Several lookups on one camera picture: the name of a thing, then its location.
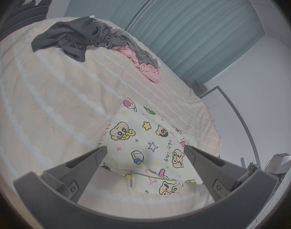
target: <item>cartoon print fabric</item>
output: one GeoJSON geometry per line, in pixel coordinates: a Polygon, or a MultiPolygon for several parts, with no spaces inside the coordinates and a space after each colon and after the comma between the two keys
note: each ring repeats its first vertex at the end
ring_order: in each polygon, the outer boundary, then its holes
{"type": "Polygon", "coordinates": [[[130,97],[111,119],[99,146],[108,154],[101,166],[132,180],[137,193],[171,195],[187,183],[202,184],[184,154],[196,141],[130,97]]]}

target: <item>folded garment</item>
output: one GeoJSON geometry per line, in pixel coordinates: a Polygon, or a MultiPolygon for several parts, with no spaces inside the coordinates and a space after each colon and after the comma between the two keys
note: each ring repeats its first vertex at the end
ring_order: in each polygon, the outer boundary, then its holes
{"type": "Polygon", "coordinates": [[[129,46],[120,46],[112,48],[114,50],[120,51],[126,57],[132,59],[135,66],[139,69],[141,74],[143,74],[146,78],[151,80],[154,83],[158,83],[161,80],[161,74],[159,68],[154,68],[150,64],[139,64],[139,60],[137,59],[137,54],[133,51],[129,46]]]}
{"type": "Polygon", "coordinates": [[[185,145],[196,141],[126,97],[98,147],[108,151],[101,166],[132,180],[135,192],[170,195],[185,183],[202,184],[185,145]]]}
{"type": "Polygon", "coordinates": [[[72,59],[80,62],[85,61],[85,52],[88,45],[106,47],[111,49],[118,46],[130,45],[132,50],[137,51],[139,63],[150,64],[158,68],[156,59],[147,51],[140,48],[136,42],[122,29],[114,29],[102,21],[89,16],[72,21],[59,21],[52,25],[44,33],[37,35],[32,43],[32,50],[43,49],[59,45],[72,59]]]}

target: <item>curtain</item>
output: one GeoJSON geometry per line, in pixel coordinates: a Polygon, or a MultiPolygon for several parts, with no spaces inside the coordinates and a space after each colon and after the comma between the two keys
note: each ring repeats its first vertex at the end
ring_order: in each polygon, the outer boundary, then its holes
{"type": "Polygon", "coordinates": [[[178,75],[207,82],[263,35],[249,0],[71,0],[66,16],[110,20],[178,75]]]}

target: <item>beige bed sheet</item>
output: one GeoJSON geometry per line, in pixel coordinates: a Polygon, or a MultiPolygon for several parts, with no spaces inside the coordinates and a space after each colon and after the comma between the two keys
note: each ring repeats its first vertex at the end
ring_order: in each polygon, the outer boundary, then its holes
{"type": "MultiPolygon", "coordinates": [[[[125,96],[218,156],[221,139],[209,109],[142,43],[162,65],[158,84],[118,51],[89,47],[84,63],[58,47],[32,52],[36,35],[57,21],[73,19],[37,22],[0,42],[0,174],[14,191],[13,180],[27,172],[40,175],[96,148],[125,96]]],[[[79,204],[115,216],[159,218],[206,206],[209,197],[204,185],[184,186],[168,197],[137,194],[130,180],[99,167],[79,204]]]]}

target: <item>green trim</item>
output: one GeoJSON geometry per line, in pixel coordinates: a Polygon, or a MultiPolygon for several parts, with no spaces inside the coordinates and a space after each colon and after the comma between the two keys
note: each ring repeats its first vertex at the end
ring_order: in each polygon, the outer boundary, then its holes
{"type": "Polygon", "coordinates": [[[176,181],[177,180],[167,180],[167,179],[162,179],[162,178],[156,178],[156,177],[151,177],[151,176],[147,176],[147,175],[144,175],[144,174],[140,174],[140,173],[135,173],[135,172],[132,172],[132,174],[135,174],[135,175],[140,175],[140,176],[144,176],[144,177],[150,177],[150,178],[154,178],[154,179],[158,179],[158,180],[163,180],[163,181],[176,181]]]}

